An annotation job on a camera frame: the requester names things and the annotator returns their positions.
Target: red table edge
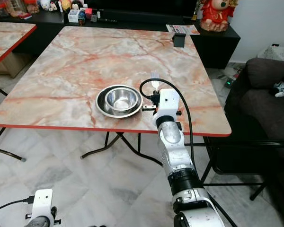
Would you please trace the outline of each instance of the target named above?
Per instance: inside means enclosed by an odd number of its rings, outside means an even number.
[[[12,47],[10,47],[4,54],[0,56],[0,62],[8,55],[10,54],[20,43],[22,43],[29,35],[32,34],[33,31],[37,29],[37,26],[35,25],[31,30],[29,30],[24,36],[22,36]]]
[[[145,133],[145,134],[158,134],[158,131],[150,130],[130,130],[130,129],[102,129],[102,128],[84,128],[84,127],[69,127],[69,126],[34,126],[34,125],[14,125],[14,124],[0,124],[2,128],[18,128],[18,129],[55,129],[55,130],[78,130],[78,131],[109,131],[109,132],[127,132],[127,133]],[[193,132],[194,136],[207,136],[207,137],[228,137],[229,134],[214,134],[214,133],[198,133]]]

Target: wire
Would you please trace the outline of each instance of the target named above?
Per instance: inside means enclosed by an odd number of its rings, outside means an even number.
[[[2,209],[2,208],[4,208],[4,207],[7,207],[7,206],[9,206],[9,205],[15,204],[15,203],[25,202],[25,201],[26,201],[25,199],[24,199],[24,200],[13,201],[13,202],[10,202],[10,203],[7,203],[7,204],[1,206],[0,209]]]
[[[177,91],[177,93],[179,94],[179,96],[181,97],[182,99],[182,102],[185,106],[185,109],[186,109],[186,112],[187,112],[187,117],[188,117],[188,124],[189,124],[189,136],[190,136],[190,156],[191,156],[191,160],[194,164],[194,168],[195,168],[195,173],[197,175],[197,178],[200,180],[199,176],[198,176],[198,173],[197,173],[197,170],[196,170],[196,166],[195,166],[195,158],[194,158],[194,141],[193,141],[193,125],[191,123],[191,117],[190,117],[190,111],[189,111],[189,108],[188,108],[188,105],[183,97],[183,95],[181,94],[181,92],[179,91],[179,89],[173,85],[172,83],[170,83],[169,81],[167,80],[164,80],[164,79],[160,79],[160,78],[151,78],[151,79],[147,79],[145,81],[143,81],[141,84],[140,84],[140,87],[139,87],[139,90],[140,90],[140,93],[142,96],[144,96],[145,98],[147,99],[150,99],[151,97],[150,96],[147,96],[143,93],[142,91],[142,87],[144,86],[144,84],[148,83],[148,82],[151,82],[151,81],[160,81],[160,82],[163,82],[165,84],[168,84],[169,86],[171,86],[173,89],[175,89],[175,91]]]

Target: paper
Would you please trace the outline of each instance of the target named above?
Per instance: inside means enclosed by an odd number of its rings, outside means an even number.
[[[194,25],[166,25],[167,30],[173,33],[184,33],[187,35],[199,35]]]

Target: sofa cushion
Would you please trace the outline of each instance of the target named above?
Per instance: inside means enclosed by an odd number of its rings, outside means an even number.
[[[254,58],[247,61],[246,69],[254,88],[271,88],[284,77],[284,61]]]
[[[271,139],[284,139],[284,97],[275,98],[267,89],[250,89],[240,108],[255,117]]]

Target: white fork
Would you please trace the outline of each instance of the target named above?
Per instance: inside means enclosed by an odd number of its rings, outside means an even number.
[[[152,70],[151,71],[151,78],[152,79],[158,79],[159,78],[159,73],[156,70]],[[153,80],[151,82],[151,85],[156,89],[156,91],[158,91],[159,81]]]

